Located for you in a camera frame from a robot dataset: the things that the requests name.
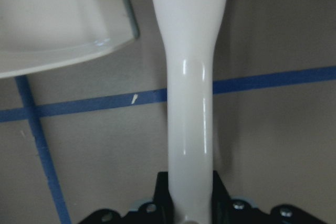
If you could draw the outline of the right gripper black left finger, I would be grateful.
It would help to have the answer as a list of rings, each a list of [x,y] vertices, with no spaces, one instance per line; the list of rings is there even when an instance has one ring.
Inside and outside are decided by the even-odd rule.
[[[159,172],[153,198],[121,216],[112,209],[99,209],[80,223],[173,223],[174,207],[168,189],[168,172]]]

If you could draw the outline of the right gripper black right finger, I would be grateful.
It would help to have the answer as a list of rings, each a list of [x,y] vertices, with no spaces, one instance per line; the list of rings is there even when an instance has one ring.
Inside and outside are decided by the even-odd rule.
[[[277,205],[265,213],[244,199],[232,198],[216,171],[213,172],[212,218],[213,223],[325,223],[294,205]]]

